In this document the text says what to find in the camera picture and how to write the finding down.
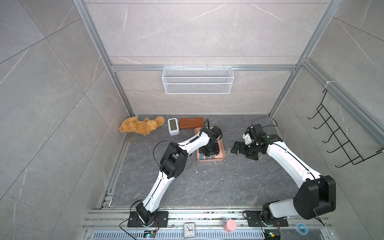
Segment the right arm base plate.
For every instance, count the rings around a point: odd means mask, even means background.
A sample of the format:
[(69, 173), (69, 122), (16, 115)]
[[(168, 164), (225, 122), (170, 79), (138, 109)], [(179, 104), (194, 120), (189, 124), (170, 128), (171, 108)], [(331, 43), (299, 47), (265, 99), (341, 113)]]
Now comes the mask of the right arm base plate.
[(249, 227), (288, 227), (286, 218), (275, 218), (267, 210), (243, 211), (243, 217), (248, 221)]

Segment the pink storage tray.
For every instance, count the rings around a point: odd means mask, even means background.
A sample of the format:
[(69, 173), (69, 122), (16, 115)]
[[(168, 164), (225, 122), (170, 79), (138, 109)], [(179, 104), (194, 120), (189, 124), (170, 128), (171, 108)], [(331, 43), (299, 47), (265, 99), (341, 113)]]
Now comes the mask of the pink storage tray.
[(221, 129), (217, 126), (214, 126), (214, 127), (211, 127), (210, 130), (216, 134), (217, 138), (215, 140), (211, 140), (209, 143), (217, 141), (219, 143), (220, 153), (216, 156), (207, 157), (205, 160), (202, 160), (201, 157), (203, 156), (203, 154), (201, 154), (201, 148), (199, 148), (196, 151), (196, 153), (197, 153), (197, 159), (201, 163), (219, 162), (219, 161), (222, 161), (226, 157), (225, 149), (224, 149), (224, 145), (223, 145), (223, 140), (222, 140), (223, 136), (222, 136)]

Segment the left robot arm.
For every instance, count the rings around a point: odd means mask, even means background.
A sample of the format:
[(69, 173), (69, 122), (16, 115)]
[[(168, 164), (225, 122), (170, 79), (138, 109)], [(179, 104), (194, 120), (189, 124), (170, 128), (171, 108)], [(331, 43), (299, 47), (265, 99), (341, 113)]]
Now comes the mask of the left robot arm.
[(171, 182), (179, 177), (185, 169), (188, 156), (202, 147), (213, 147), (223, 137), (222, 130), (210, 127), (206, 119), (203, 127), (193, 137), (181, 143), (169, 143), (164, 152), (159, 167), (158, 177), (149, 194), (143, 201), (138, 201), (135, 216), (143, 226), (149, 227), (155, 220), (160, 202)]

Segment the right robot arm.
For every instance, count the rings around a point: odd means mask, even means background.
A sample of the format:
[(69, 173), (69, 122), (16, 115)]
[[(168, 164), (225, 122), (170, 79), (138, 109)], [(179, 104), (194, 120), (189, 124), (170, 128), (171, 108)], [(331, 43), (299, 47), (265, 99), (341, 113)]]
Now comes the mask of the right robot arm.
[(281, 137), (268, 135), (264, 128), (252, 123), (243, 134), (243, 142), (235, 142), (231, 152), (253, 161), (258, 161), (260, 154), (270, 156), (291, 176), (299, 190), (291, 199), (264, 204), (260, 219), (266, 225), (272, 225), (286, 217), (318, 220), (321, 215), (335, 211), (336, 181), (311, 168)]

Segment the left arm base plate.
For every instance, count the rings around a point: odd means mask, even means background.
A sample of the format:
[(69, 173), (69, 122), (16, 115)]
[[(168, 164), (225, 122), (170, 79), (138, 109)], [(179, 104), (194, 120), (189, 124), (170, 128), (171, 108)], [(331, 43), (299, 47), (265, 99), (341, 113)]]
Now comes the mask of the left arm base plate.
[(139, 228), (139, 227), (160, 227), (165, 228), (168, 226), (169, 212), (167, 211), (156, 211), (154, 214), (150, 214), (147, 218), (145, 217), (143, 222), (140, 215), (137, 212), (131, 212), (127, 227), (128, 228)]

